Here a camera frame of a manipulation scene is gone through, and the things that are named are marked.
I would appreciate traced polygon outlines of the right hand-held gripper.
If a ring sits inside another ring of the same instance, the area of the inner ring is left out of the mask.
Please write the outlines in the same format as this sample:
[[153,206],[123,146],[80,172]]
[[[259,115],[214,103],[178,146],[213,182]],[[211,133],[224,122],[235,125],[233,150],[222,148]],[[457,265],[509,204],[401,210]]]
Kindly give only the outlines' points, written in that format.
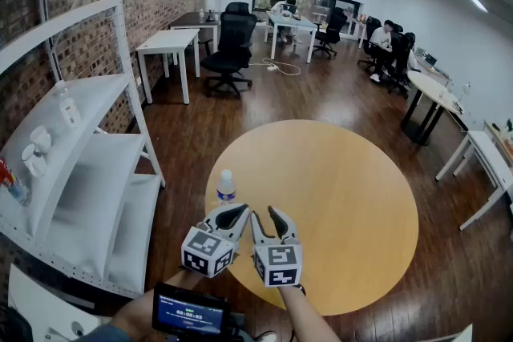
[[303,264],[303,249],[297,226],[283,211],[268,206],[278,238],[267,235],[259,215],[252,211],[250,223],[254,267],[267,288],[298,287]]

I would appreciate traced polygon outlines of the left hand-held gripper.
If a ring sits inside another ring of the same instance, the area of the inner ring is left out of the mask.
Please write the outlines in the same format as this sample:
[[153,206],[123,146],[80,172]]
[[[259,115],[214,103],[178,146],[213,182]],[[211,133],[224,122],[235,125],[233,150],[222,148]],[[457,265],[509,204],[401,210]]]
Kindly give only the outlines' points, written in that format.
[[210,211],[186,235],[181,245],[181,265],[208,278],[220,274],[233,263],[249,215],[250,209],[245,203],[219,206]]

